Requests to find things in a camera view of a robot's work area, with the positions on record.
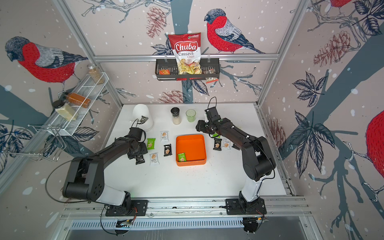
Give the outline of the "black cookie packet front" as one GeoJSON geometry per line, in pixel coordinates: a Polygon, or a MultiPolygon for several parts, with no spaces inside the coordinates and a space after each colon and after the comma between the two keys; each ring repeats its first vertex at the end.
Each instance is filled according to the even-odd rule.
{"type": "Polygon", "coordinates": [[[145,159],[144,159],[144,156],[143,155],[139,155],[136,157],[136,165],[140,165],[140,164],[143,164],[145,163],[145,159]]]}

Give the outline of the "black cookie packet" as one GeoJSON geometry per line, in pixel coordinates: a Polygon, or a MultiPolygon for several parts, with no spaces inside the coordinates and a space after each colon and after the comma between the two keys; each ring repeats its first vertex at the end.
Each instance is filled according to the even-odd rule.
{"type": "Polygon", "coordinates": [[[222,150],[222,139],[214,138],[213,150],[215,150],[215,151],[221,151],[222,150]]]}
{"type": "Polygon", "coordinates": [[[236,150],[240,150],[240,148],[238,146],[236,146],[235,144],[233,144],[232,148],[234,148],[236,150]]]}
{"type": "Polygon", "coordinates": [[[136,165],[140,165],[140,164],[143,164],[145,163],[145,159],[144,159],[144,156],[143,155],[139,155],[136,157],[136,165]]]}
{"type": "Polygon", "coordinates": [[[172,145],[171,144],[164,145],[164,157],[168,157],[171,155],[172,155],[172,145]]]}

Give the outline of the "hidden white cookie packet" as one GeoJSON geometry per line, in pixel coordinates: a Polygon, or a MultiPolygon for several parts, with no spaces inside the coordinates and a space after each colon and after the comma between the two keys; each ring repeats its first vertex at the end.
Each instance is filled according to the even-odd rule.
{"type": "Polygon", "coordinates": [[[159,160],[158,160],[158,153],[152,153],[150,154],[150,165],[151,166],[157,166],[159,165],[159,160]]]}

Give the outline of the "white cookie packet front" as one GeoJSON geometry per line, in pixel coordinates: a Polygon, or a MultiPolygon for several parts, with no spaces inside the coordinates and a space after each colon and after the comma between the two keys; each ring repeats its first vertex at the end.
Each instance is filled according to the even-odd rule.
{"type": "Polygon", "coordinates": [[[169,132],[168,131],[162,131],[161,132],[161,141],[162,142],[168,142],[169,141],[169,132]]]}

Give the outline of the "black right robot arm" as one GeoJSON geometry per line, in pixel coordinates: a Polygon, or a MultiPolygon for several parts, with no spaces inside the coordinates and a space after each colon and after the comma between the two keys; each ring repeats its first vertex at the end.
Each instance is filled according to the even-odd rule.
{"type": "Polygon", "coordinates": [[[228,119],[205,122],[199,120],[196,130],[229,139],[242,152],[243,169],[248,176],[237,199],[226,199],[228,215],[266,215],[265,200],[260,197],[262,184],[276,177],[276,163],[265,137],[245,133],[228,119]]]}

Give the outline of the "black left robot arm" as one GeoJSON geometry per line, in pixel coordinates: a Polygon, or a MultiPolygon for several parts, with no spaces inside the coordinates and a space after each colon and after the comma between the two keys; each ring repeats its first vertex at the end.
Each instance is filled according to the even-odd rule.
{"type": "Polygon", "coordinates": [[[143,155],[148,153],[146,144],[142,140],[146,137],[144,130],[131,127],[126,136],[115,139],[103,150],[89,157],[74,158],[64,183],[63,196],[131,211],[130,193],[106,185],[104,170],[124,155],[130,160],[142,159],[143,155]]]}

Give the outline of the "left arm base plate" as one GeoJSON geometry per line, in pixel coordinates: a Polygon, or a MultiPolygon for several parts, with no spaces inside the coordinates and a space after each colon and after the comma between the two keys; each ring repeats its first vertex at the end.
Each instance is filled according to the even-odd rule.
{"type": "Polygon", "coordinates": [[[146,215],[148,200],[130,200],[121,206],[108,205],[106,217],[143,217],[146,215]]]}

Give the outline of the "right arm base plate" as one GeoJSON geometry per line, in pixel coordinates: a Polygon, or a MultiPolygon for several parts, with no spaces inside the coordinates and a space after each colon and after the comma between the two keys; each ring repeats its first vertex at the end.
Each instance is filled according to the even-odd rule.
{"type": "Polygon", "coordinates": [[[226,199],[224,205],[228,215],[266,215],[266,205],[262,198],[247,202],[243,198],[226,199]]]}

